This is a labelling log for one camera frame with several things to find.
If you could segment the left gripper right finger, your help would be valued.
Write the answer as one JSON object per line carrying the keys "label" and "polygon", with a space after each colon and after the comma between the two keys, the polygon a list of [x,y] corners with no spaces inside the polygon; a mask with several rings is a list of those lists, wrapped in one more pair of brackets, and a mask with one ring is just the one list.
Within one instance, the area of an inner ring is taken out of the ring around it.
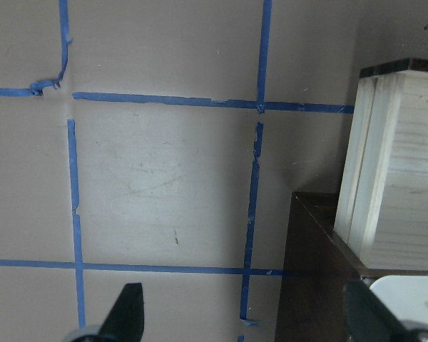
{"label": "left gripper right finger", "polygon": [[362,281],[350,281],[344,290],[344,317],[353,341],[419,341]]}

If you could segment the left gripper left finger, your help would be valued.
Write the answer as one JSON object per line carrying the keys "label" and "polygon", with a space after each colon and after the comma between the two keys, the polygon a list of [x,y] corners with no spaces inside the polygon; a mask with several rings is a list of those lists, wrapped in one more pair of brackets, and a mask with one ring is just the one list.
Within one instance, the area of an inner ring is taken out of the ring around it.
{"label": "left gripper left finger", "polygon": [[100,341],[139,342],[144,331],[141,283],[126,284],[98,331]]}

